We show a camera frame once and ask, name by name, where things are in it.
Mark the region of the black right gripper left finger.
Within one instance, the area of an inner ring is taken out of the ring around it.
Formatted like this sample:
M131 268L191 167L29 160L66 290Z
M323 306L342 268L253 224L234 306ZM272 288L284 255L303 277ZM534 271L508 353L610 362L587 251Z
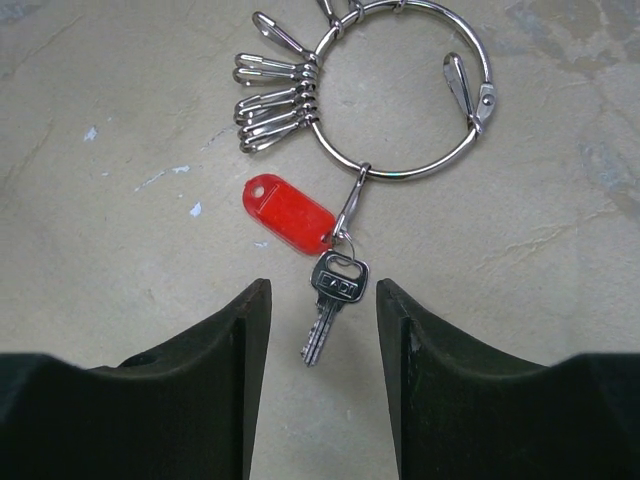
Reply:
M246 479L272 313L266 279L116 367L1 357L5 479Z

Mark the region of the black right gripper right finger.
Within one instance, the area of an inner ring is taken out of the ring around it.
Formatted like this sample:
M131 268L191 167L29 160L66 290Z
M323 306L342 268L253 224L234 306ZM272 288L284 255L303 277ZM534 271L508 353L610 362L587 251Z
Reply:
M403 479L635 479L639 357L542 366L430 312L390 279L376 313Z

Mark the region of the silver key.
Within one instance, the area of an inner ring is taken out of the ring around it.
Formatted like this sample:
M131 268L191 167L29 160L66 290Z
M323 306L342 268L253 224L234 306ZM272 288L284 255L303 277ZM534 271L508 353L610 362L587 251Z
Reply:
M355 267L355 277L336 272L332 265ZM335 317L347 304L358 303L366 290L369 280L369 266L352 259L334 249L324 252L317 260L311 273L310 283L316 290L318 318L314 322L301 357L307 367L315 366L320 359Z

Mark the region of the red plastic key tag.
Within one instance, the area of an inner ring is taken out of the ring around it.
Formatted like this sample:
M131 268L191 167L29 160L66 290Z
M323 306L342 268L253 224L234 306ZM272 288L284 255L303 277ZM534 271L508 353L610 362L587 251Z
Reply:
M250 217L299 252L320 255L330 248L335 216L281 177L249 179L242 203Z

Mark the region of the large silver keyring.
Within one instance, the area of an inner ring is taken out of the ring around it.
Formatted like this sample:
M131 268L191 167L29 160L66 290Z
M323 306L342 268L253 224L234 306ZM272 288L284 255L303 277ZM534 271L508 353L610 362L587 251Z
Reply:
M340 152L323 131L317 90L324 57L352 25L363 22L365 18L382 11L398 14L406 9L414 9L449 25L475 55L481 80L477 95L471 92L462 57L450 52L443 59L443 74L464 115L467 132L450 152L423 166L399 171L371 168L365 176L388 182L413 181L454 164L483 135L497 104L490 57L479 35L461 16L433 1L349 1L347 5L348 12L339 16L331 1L318 3L328 21L328 30L313 49L303 46L269 15L261 11L252 14L252 23L265 39L297 55L299 60L293 63L250 53L239 53L234 57L232 77L236 83L244 87L269 84L280 87L236 103L233 120L238 127L240 151L256 154L294 132L309 129L334 162L347 170L359 171L361 166Z

